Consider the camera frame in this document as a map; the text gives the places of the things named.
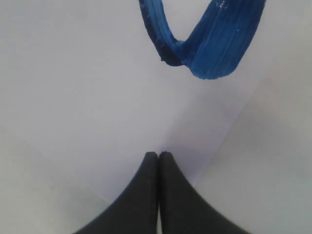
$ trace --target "blue paint stroke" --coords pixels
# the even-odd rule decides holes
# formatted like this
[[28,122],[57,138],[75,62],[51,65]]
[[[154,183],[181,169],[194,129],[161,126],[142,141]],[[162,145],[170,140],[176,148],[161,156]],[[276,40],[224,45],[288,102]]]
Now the blue paint stroke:
[[162,0],[139,0],[148,35],[161,60],[187,66],[201,79],[217,79],[238,66],[258,28],[266,0],[212,0],[186,41],[167,23]]

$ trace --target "white paper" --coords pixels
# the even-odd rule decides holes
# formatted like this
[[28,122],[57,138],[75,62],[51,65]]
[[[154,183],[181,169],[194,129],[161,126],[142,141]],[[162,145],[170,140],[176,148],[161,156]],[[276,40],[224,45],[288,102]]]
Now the white paper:
[[[164,1],[177,37],[204,11],[179,3]],[[0,125],[109,202],[146,151],[194,183],[309,3],[268,0],[238,69],[209,81],[160,61],[138,1],[2,0]]]

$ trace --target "blue brushstroke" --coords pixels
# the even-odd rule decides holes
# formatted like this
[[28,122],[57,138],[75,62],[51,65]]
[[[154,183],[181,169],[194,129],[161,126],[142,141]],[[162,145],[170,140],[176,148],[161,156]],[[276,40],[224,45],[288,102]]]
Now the blue brushstroke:
[[161,60],[187,66],[201,79],[217,79],[238,66],[258,28],[266,0],[212,0],[186,41],[167,23],[162,0],[139,0],[148,35]]

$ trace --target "white surface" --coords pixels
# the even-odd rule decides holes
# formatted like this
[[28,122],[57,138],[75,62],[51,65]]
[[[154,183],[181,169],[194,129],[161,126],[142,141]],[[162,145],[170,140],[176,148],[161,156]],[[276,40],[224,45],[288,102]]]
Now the white surface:
[[[309,2],[269,0],[238,69],[207,81],[160,61],[137,0],[2,0],[0,124],[109,202],[146,151],[172,151],[194,182]],[[205,8],[179,3],[165,7],[182,36]]]
[[0,127],[0,233],[71,234],[107,203]]
[[253,234],[312,234],[312,5],[197,185]]

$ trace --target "dark blue paint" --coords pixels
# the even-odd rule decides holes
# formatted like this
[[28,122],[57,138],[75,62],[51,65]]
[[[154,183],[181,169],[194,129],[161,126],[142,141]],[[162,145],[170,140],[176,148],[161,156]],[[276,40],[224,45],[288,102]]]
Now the dark blue paint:
[[175,39],[161,0],[139,0],[147,32],[162,61],[187,66],[201,79],[227,76],[257,30],[266,0],[212,0],[186,41]]

